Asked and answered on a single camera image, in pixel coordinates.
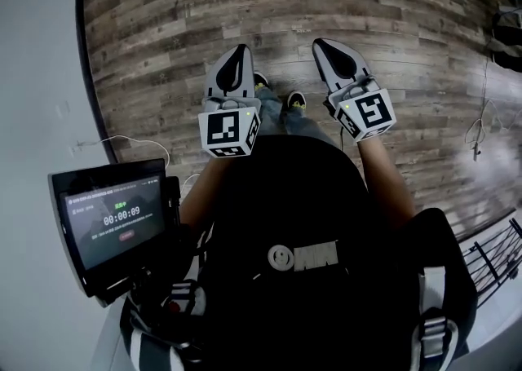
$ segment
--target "white marker block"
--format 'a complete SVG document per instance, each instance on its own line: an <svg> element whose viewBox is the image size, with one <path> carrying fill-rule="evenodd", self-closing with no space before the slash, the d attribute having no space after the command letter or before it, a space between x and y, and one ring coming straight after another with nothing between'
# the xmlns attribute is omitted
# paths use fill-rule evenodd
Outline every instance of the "white marker block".
<svg viewBox="0 0 522 371"><path fill-rule="evenodd" d="M252 153L261 120L255 107L200 113L201 146L217 158Z"/></svg>
<svg viewBox="0 0 522 371"><path fill-rule="evenodd" d="M380 135L397 122L386 89L340 102L335 109L335 118L356 142Z"/></svg>

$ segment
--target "white cord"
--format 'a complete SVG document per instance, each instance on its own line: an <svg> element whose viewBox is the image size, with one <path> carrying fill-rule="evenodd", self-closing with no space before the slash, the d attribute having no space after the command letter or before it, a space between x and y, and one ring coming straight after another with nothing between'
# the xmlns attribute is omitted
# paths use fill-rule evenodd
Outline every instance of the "white cord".
<svg viewBox="0 0 522 371"><path fill-rule="evenodd" d="M129 138L128 136L124 136L124 135L114 135L114 136L111 136L110 138L107 138L107 139L102 139L102 140L99 140L98 142L78 142L78 147L81 148L81 147L84 147L84 146L92 146L92 145L97 145L97 144L101 144L107 140L111 140L111 139L114 139L114 138L124 138L124 139L128 139L128 140L133 140L134 142L139 142L139 143L142 143L142 144L145 144L145 143L149 143L149 144L156 144L157 146L160 146L163 148L163 150L165 151L166 153L166 164L165 164L165 169L169 166L170 164L170 154L169 154L169 151L166 150L166 148L156 142L155 140L148 140L148 139L134 139L134 138Z"/></svg>
<svg viewBox="0 0 522 371"><path fill-rule="evenodd" d="M498 120L498 123L500 123L500 130L505 131L505 132L508 132L513 127L513 125L516 123L516 119L522 113L522 108L521 108L518 111L518 113L515 115L515 118L513 119L513 122L509 125L509 127L504 127L502 121L500 120L500 117L498 116L497 106L495 105L495 103L492 100L488 100L486 102L486 104L484 105L484 107L482 108L482 113L480 114L480 117L473 122L473 124L467 130L466 135L464 136L465 144L473 144L471 146L471 148L475 147L477 144L482 144L484 142L484 140L486 139L486 131L484 129L483 117L484 117L484 112L486 111L486 108L488 107L488 104L491 104L495 108L495 115L493 116L493 120L495 120L495 118L496 118ZM476 139L468 141L467 136L473 130L473 128L476 126L477 123L480 123L478 135L476 136Z"/></svg>
<svg viewBox="0 0 522 371"><path fill-rule="evenodd" d="M185 179L185 182L183 183L183 187L181 188L181 193L180 194L183 194L183 190L185 189L185 186L187 185L187 181L189 181L192 177L197 177L198 175L199 174L192 174L190 177Z"/></svg>

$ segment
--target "person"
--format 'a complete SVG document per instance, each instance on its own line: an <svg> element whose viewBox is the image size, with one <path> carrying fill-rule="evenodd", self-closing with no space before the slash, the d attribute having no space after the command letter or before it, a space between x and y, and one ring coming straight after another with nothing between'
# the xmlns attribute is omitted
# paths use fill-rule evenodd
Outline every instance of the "person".
<svg viewBox="0 0 522 371"><path fill-rule="evenodd" d="M381 301L393 284L379 277L392 274L387 249L415 216L414 201L379 137L357 144L364 182L306 117L302 93L283 108L258 72L255 90L262 123L252 154L211 159L180 206L195 239L213 225L200 275L208 357L229 368L346 368L371 352L371 338L392 336ZM335 265L278 271L267 260L276 245L328 242ZM365 360L377 364L386 349Z"/></svg>

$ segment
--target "wooden floor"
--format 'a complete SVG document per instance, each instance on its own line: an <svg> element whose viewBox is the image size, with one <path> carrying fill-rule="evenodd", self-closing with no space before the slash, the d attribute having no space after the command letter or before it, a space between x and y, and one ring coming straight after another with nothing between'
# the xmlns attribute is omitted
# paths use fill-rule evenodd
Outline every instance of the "wooden floor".
<svg viewBox="0 0 522 371"><path fill-rule="evenodd" d="M461 234L522 197L522 117L510 132L493 124L478 162L464 144L484 80L504 125L522 107L522 74L486 63L496 7L497 0L85 0L86 38L108 133L161 142L169 174L181 181L207 160L197 114L206 71L220 55L246 43L276 93L304 92L309 116L339 141L321 105L327 90L311 44L347 43L390 91L398 122L383 141L418 209L440 207ZM484 121L489 132L492 112ZM162 155L113 142L120 161ZM361 167L356 147L345 152Z"/></svg>

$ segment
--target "jeans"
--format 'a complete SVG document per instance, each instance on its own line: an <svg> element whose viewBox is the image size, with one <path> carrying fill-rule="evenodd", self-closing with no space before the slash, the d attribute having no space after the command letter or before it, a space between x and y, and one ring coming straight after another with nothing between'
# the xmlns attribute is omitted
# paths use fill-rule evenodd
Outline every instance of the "jeans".
<svg viewBox="0 0 522 371"><path fill-rule="evenodd" d="M301 108L290 108L286 114L285 124L282 126L280 117L283 103L279 97L267 87L260 88L256 91L256 96L261 100L261 126L259 127L259 136L284 135L286 133L289 135L308 136L310 138L320 139L338 148L337 144L321 130L317 123L305 117L304 111Z"/></svg>

